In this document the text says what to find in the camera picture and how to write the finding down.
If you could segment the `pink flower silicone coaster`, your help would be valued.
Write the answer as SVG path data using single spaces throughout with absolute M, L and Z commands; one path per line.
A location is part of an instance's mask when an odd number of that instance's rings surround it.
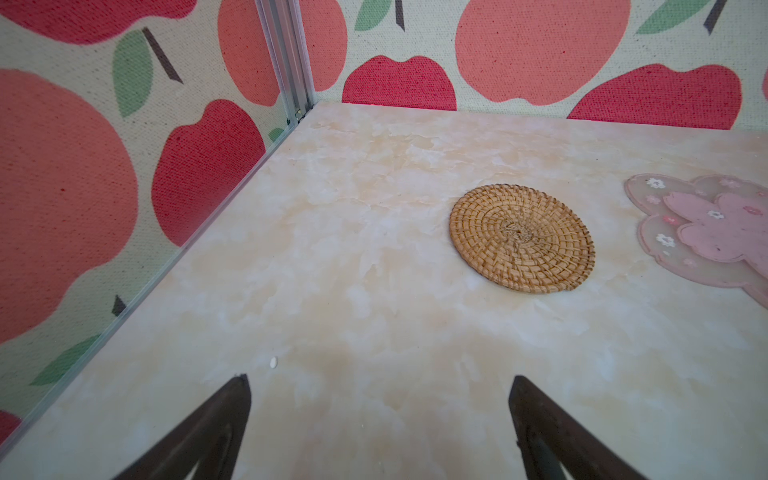
M 767 306 L 765 186 L 728 175 L 686 181 L 648 173 L 630 177 L 624 191 L 645 214 L 637 238 L 659 265 Z

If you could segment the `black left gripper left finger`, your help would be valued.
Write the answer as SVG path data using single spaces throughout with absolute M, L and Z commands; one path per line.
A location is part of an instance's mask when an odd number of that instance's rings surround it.
M 248 377 L 231 378 L 119 479 L 230 479 L 251 408 Z

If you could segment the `round woven rattan coaster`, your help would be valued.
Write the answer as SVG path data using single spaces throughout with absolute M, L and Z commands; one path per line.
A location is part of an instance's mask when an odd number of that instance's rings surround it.
M 595 266 L 595 246 L 578 215 L 527 186 L 491 184 L 467 192 L 451 210 L 449 233 L 468 266 L 518 292 L 574 290 Z

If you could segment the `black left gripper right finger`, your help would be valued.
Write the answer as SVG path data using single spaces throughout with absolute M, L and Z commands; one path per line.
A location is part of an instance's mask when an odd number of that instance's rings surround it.
M 508 406 L 527 478 L 644 478 L 525 376 L 514 377 Z

